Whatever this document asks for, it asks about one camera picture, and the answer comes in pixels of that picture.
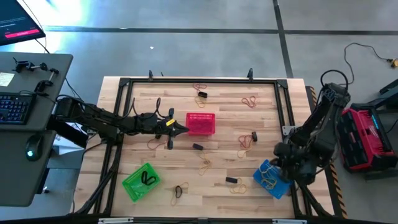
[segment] gray floor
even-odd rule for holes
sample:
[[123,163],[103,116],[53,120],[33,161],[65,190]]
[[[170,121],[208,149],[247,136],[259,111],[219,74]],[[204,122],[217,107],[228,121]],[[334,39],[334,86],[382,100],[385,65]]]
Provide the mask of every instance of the gray floor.
[[[25,0],[43,26],[95,28],[184,28],[276,30],[272,0]],[[398,30],[394,0],[279,0],[286,30]],[[46,32],[51,53],[69,53],[74,60],[68,79],[81,97],[96,103],[105,75],[286,77],[278,34],[184,34],[137,32]],[[286,35],[295,78],[320,89],[319,76],[338,69],[349,74],[343,49],[350,42],[369,44],[382,57],[398,57],[394,35]],[[42,52],[35,41],[0,47],[1,51]],[[380,88],[396,79],[397,70],[369,49],[352,46],[348,60],[355,72],[351,102],[373,99]],[[329,82],[341,82],[336,74]],[[70,90],[64,86],[63,93]],[[389,128],[394,119],[385,119]],[[70,161],[61,162],[62,167]],[[348,216],[360,220],[398,223],[398,178],[365,182],[347,173],[338,161],[340,185]],[[38,195],[27,208],[0,208],[0,220],[66,214],[78,170],[54,169],[47,180],[53,190]]]

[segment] keyboard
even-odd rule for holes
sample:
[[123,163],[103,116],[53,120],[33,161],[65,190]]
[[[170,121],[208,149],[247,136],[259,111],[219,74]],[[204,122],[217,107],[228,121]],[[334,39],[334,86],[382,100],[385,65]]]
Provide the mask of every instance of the keyboard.
[[35,93],[0,92],[0,125],[26,124],[35,99]]

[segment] monitor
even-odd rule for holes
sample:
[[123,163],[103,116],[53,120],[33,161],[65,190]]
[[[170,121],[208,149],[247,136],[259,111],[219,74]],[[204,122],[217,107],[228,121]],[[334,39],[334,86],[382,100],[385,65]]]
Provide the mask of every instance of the monitor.
[[17,0],[0,0],[0,46],[45,37]]

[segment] wooden tabletop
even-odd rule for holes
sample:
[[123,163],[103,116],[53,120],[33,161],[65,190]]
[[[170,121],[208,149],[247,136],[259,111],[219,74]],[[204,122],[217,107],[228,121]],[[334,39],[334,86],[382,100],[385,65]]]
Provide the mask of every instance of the wooden tabletop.
[[[104,77],[98,107],[113,111],[120,77]],[[288,79],[289,93],[296,125],[301,125],[310,115],[307,94],[302,79]],[[188,83],[135,83],[132,96],[136,98],[138,113],[153,112],[155,102],[161,97],[160,113],[167,114],[175,108],[174,118],[185,125],[186,113],[214,113],[216,133],[211,136],[181,134],[174,140],[174,148],[165,145],[149,149],[147,142],[153,135],[125,136],[113,200],[112,216],[134,217],[226,217],[226,218],[293,218],[291,197],[273,198],[252,175],[265,159],[273,159],[275,144],[282,140],[273,85],[267,84],[207,84],[208,99],[204,108],[195,103],[197,91]],[[284,96],[280,91],[283,105]],[[120,114],[124,108],[126,91],[122,98]],[[241,103],[242,97],[256,97],[257,106],[250,108]],[[258,142],[239,158],[238,137],[256,131]],[[94,138],[87,147],[97,144]],[[201,151],[192,144],[205,147],[211,168],[204,175],[198,173],[203,165]],[[98,185],[103,163],[105,145],[85,154],[75,192],[78,210]],[[122,181],[143,164],[149,162],[162,179],[148,195],[133,203],[122,186]],[[248,190],[245,194],[232,194],[225,177],[240,177]],[[174,188],[183,182],[189,188],[183,191],[177,204],[172,206]],[[325,174],[317,175],[309,186],[314,196],[333,213]],[[104,191],[104,208],[108,188]],[[304,211],[302,193],[297,192],[300,208]]]

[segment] red basket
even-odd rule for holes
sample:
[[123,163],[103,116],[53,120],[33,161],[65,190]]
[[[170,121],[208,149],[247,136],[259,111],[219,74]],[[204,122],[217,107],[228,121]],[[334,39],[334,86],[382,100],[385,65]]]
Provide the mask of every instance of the red basket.
[[216,133],[216,115],[210,113],[187,113],[188,134],[211,135]]

